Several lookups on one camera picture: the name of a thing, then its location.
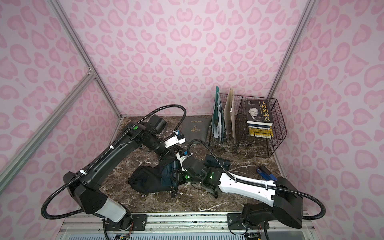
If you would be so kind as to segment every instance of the pink leopard print wallpaper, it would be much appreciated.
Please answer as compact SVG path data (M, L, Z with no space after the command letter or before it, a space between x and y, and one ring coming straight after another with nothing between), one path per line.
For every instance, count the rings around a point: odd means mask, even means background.
M306 0L61 0L123 114L266 96ZM167 109L164 114L179 113Z
M320 239L383 239L384 1L321 0L306 30L275 95L278 157L326 205Z
M0 172L85 75L44 0L0 3Z
M41 205L63 185L64 174L77 172L108 146L117 123L92 82L0 195L0 239L54 239L64 219L44 219ZM77 208L65 190L50 203L48 213L64 214Z

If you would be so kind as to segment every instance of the brown marble surface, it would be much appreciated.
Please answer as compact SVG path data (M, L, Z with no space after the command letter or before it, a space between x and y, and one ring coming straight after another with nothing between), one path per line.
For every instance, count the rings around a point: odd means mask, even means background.
M165 136L171 134L173 128L181 119L180 116L163 117L168 122L168 129ZM130 121L139 120L141 117L126 117L123 120L121 128ZM181 145L187 148L188 143ZM208 150L201 144L191 146L196 159L203 160ZM276 177L280 176L279 169L273 155L268 158L250 157L230 152L215 151L218 157L231 160L230 171L241 176L254 179L262 179L256 172L257 166L265 165ZM159 192L152 194L141 194L133 190L127 183L128 177L133 171L141 166L154 167L158 164L156 154L149 152L146 147L136 149L127 156L105 179L100 190L110 198L124 204L131 212L192 212L192 211L241 211L245 203L257 203L249 197L237 194L219 193L217 199L212 194L195 189L190 183L181 185L176 198L171 198L168 192Z

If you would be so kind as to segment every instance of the book cover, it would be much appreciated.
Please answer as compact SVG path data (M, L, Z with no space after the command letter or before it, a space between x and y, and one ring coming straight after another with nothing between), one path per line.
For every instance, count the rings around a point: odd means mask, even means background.
M265 130L265 129L258 129L258 128L249 128L249 135L253 137L265 137L265 138L272 138L273 137L273 131L272 128Z
M269 104L265 100L245 100L247 123L272 126L273 119Z
M261 129L270 129L271 126L259 125L259 124L248 124L248 127L261 128Z

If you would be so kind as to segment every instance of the wire mesh basket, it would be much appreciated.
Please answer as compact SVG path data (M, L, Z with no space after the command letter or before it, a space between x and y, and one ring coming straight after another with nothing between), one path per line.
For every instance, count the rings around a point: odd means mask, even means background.
M220 100L223 108L225 107L227 98L228 94L220 93ZM247 111L245 108L245 101L248 99L269 102L273 118L273 125L271 126L273 134L266 134L265 137L250 136L247 124ZM233 137L231 127L229 133L224 132L223 138L214 138L212 133L210 133L209 146L212 149L221 152L234 152L257 157L270 157L281 142L283 142L287 134L283 115L277 99L234 95L233 104L232 110L235 111L234 113L236 115L235 136Z

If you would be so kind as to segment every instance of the paper document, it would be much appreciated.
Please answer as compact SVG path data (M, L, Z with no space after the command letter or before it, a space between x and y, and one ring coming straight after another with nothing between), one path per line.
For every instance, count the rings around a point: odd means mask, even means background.
M233 89L231 94L231 99L232 99L232 108L231 108L231 122L232 122L232 136L233 140L236 141L236 128L235 128L235 97L233 96Z
M224 125L225 125L225 131L227 132L227 142L229 143L229 136L230 136L230 128L229 128L229 121L232 121L232 102L233 102L233 88L229 89L227 102L224 107Z

